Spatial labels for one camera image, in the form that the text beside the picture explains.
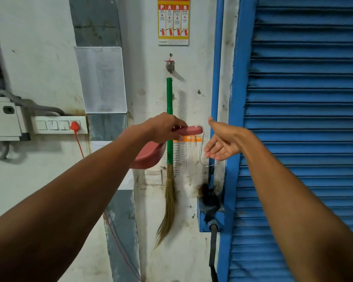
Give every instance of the red cable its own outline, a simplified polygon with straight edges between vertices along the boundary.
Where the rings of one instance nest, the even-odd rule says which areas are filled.
[[[81,148],[81,145],[80,145],[79,138],[77,137],[77,132],[80,130],[79,124],[78,124],[77,122],[75,122],[75,121],[72,122],[70,129],[73,130],[74,133],[75,133],[75,137],[76,137],[77,143],[79,144],[79,148],[80,148],[80,152],[81,152],[82,158],[85,158],[84,153],[82,152],[82,148]],[[111,228],[111,224],[110,224],[110,222],[109,222],[109,220],[108,220],[107,215],[106,215],[105,212],[104,212],[104,218],[105,218],[105,220],[106,220],[106,222],[107,222],[107,224],[108,224],[108,226],[109,226],[109,228],[110,228],[110,231],[111,231],[111,233],[112,233],[112,235],[113,235],[113,237],[114,237],[114,239],[115,239],[116,245],[118,246],[118,249],[119,249],[120,253],[121,253],[122,256],[123,256],[124,261],[126,262],[126,264],[128,265],[128,267],[132,270],[132,272],[133,272],[133,274],[135,275],[136,279],[138,279],[138,280],[141,282],[141,279],[139,278],[139,274],[136,273],[136,272],[133,270],[133,268],[131,267],[131,265],[128,263],[126,257],[124,256],[122,250],[120,249],[118,240],[116,239],[116,236],[114,235],[113,229]]]

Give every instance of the blue roller shutter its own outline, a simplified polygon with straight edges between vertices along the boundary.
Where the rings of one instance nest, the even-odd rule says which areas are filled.
[[[237,34],[229,123],[353,230],[353,0],[241,0]],[[243,156],[227,162],[226,193],[220,281],[293,281]]]

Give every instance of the hand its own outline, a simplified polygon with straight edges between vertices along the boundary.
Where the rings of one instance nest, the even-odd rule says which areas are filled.
[[[176,132],[172,132],[172,129],[174,127],[187,127],[184,121],[168,113],[150,118],[143,125],[149,129],[150,140],[157,143],[167,142],[170,139],[182,140],[183,137]]]
[[[241,152],[237,135],[242,128],[216,122],[212,117],[208,123],[215,134],[204,148],[206,157],[222,161]]]

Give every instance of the fire extinguisher instruction sign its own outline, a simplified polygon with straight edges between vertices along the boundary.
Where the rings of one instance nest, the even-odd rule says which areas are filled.
[[[188,45],[190,0],[158,0],[158,44]]]

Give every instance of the person's left arm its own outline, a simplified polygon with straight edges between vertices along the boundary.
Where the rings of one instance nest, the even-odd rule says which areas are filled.
[[[162,113],[125,130],[0,217],[0,281],[57,281],[81,250],[148,141],[186,126]]]

